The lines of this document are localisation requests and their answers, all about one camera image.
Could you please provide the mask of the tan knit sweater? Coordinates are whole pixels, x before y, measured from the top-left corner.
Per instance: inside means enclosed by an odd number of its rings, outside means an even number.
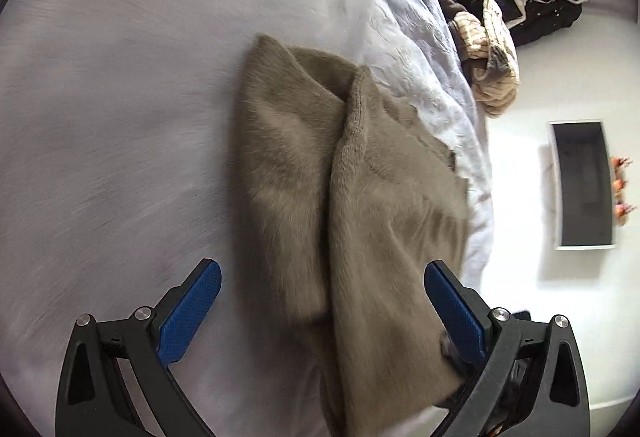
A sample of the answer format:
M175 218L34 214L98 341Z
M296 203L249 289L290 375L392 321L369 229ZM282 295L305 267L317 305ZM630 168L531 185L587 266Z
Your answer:
M279 321L321 370L335 436L376 436L452 394L430 261L462 265L468 184L407 100L367 67L257 37L236 159Z

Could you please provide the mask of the black clothes on floor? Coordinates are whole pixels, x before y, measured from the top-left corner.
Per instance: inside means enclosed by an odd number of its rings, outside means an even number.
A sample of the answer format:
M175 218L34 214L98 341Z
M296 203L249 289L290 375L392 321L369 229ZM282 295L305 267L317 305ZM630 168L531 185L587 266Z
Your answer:
M494 0L515 47L571 27L588 0Z

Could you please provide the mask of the grey white storage box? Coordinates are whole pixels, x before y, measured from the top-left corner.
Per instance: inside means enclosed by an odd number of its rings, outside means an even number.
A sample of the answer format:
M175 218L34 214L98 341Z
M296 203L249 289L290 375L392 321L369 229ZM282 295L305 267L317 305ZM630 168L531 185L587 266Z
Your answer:
M613 171L603 124L551 122L555 247L598 251L615 246Z

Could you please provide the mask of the beige brown striped garment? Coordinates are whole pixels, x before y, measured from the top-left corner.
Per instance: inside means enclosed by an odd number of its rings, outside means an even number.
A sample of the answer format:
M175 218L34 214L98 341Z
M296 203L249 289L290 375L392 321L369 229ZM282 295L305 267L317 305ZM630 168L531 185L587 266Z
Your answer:
M518 97L518 56L495 0L438 0L475 101L490 117Z

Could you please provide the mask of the lavender quilted bedspread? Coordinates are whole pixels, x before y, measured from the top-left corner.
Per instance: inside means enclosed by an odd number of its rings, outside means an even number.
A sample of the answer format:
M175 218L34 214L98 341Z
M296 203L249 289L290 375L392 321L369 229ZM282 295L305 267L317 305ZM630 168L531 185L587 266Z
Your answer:
M430 134L454 153L457 174L468 180L471 219L461 281L477 290L492 243L484 117L462 74L439 1L373 0L363 61L378 87L418 110Z

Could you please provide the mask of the lavender plush blanket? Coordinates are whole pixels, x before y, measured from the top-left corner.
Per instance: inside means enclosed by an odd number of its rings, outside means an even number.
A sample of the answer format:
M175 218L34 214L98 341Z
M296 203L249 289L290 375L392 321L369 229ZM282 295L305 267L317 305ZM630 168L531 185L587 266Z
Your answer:
M272 327L229 136L258 34L358 61L373 0L9 0L1 15L1 373L40 434L70 331L222 291L172 371L221 436L326 435L314 360Z

